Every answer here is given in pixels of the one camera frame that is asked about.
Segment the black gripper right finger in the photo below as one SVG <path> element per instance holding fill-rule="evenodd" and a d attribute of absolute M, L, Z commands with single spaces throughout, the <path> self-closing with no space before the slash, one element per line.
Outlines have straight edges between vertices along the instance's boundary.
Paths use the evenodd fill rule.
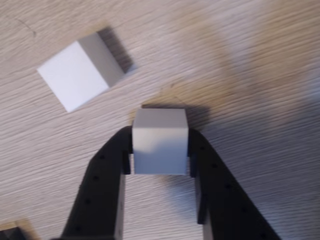
<path fill-rule="evenodd" d="M 188 134 L 190 175 L 195 179 L 197 223 L 205 240 L 278 240 L 279 236 L 237 182 L 209 141 Z"/>

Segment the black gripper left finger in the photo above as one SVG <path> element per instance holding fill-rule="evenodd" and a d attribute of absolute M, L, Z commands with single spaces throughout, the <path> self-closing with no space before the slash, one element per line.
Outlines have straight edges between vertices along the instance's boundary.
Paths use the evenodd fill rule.
<path fill-rule="evenodd" d="M 92 157 L 61 240 L 123 239 L 125 182 L 132 153 L 132 127 L 126 126 Z"/>

